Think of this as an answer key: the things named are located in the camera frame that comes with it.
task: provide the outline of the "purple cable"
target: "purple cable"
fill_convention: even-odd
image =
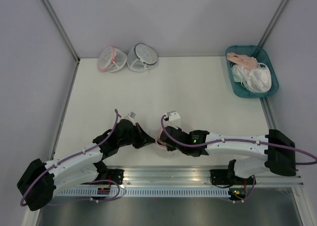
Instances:
[[[176,140],[175,138],[173,138],[168,132],[167,130],[165,129],[164,127],[164,119],[166,118],[167,116],[166,115],[163,115],[162,118],[160,119],[160,124],[162,126],[162,129],[164,131],[164,133],[172,140],[174,141],[175,143],[181,145],[181,146],[184,146],[184,147],[188,147],[188,148],[198,148],[198,147],[203,147],[203,146],[206,146],[208,144],[214,144],[214,143],[220,143],[222,142],[221,139],[216,139],[216,140],[213,140],[213,141],[210,141],[210,142],[206,142],[206,143],[201,143],[201,144],[186,144],[186,143],[182,143],[182,142],[179,142],[178,140]],[[239,138],[226,138],[224,141],[227,141],[227,142],[244,142],[244,143],[257,143],[257,141],[255,140],[247,140],[247,139],[239,139]],[[275,143],[266,143],[266,142],[262,142],[262,141],[259,141],[259,144],[263,144],[263,145],[267,145],[267,146],[271,146],[271,147],[276,147],[276,148],[283,148],[283,149],[287,149],[287,150],[291,150],[291,151],[294,151],[294,152],[299,152],[299,153],[302,153],[306,156],[309,156],[311,158],[313,158],[315,161],[313,162],[308,162],[308,163],[296,163],[296,165],[314,165],[314,164],[317,164],[317,157],[309,152],[306,152],[304,150],[301,150],[301,149],[297,149],[297,148],[292,148],[292,147],[288,147],[288,146],[285,146],[285,145],[280,145],[280,144],[275,144]]]
[[[120,194],[120,186],[114,182],[113,180],[94,180],[94,181],[91,181],[90,183],[98,183],[98,182],[111,182],[112,184],[116,185],[116,187],[118,188],[118,192],[116,193],[115,196],[109,198],[109,199],[103,199],[103,200],[91,200],[91,198],[87,199],[78,199],[78,200],[72,200],[72,201],[68,201],[68,202],[63,202],[63,203],[59,203],[59,204],[50,204],[48,203],[49,206],[60,206],[60,205],[66,205],[68,203],[71,203],[71,202],[77,202],[77,201],[95,201],[95,202],[107,202],[107,201],[111,201],[111,200],[115,200],[117,198],[117,196]]]
[[[85,151],[85,153],[86,153],[86,152],[89,152],[89,151],[91,151],[91,150],[93,150],[93,149],[95,149],[95,148],[97,148],[97,147],[99,147],[100,145],[102,145],[105,141],[107,141],[107,140],[110,138],[110,136],[112,135],[112,133],[113,133],[113,131],[114,131],[114,128],[116,127],[116,125],[117,125],[117,123],[118,123],[119,117],[121,117],[121,115],[119,115],[117,109],[114,109],[114,112],[116,113],[116,117],[115,117],[115,123],[114,123],[114,125],[113,125],[113,128],[112,128],[111,132],[110,132],[110,133],[108,134],[108,136],[107,136],[103,141],[101,141],[99,144],[97,144],[97,145],[95,145],[95,146],[93,146],[93,147],[91,147],[91,148],[88,148],[88,149]],[[76,157],[76,156],[79,156],[79,155],[81,155],[81,154],[84,154],[84,153],[83,153],[83,152],[79,152],[79,153],[75,153],[75,154],[73,154],[73,155],[70,155],[70,156],[68,156],[67,158],[64,158],[64,159],[60,160],[60,161],[57,163],[57,165],[60,165],[60,164],[62,164],[63,162],[65,162],[65,161],[67,161],[67,160],[69,160],[69,159],[71,159],[71,158],[74,158],[74,157]],[[29,188],[25,191],[24,195],[22,196],[22,199],[21,199],[21,201],[20,201],[20,206],[23,207],[23,206],[26,206],[26,205],[27,205],[26,203],[24,204],[23,202],[24,202],[26,196],[29,194],[29,192],[30,192],[31,189],[33,188],[33,186],[41,179],[42,176],[44,176],[46,173],[48,173],[50,170],[52,170],[52,169],[55,168],[55,167],[57,167],[57,166],[52,165],[51,167],[47,168],[44,172],[42,172],[42,173],[32,182],[32,184],[29,186]]]

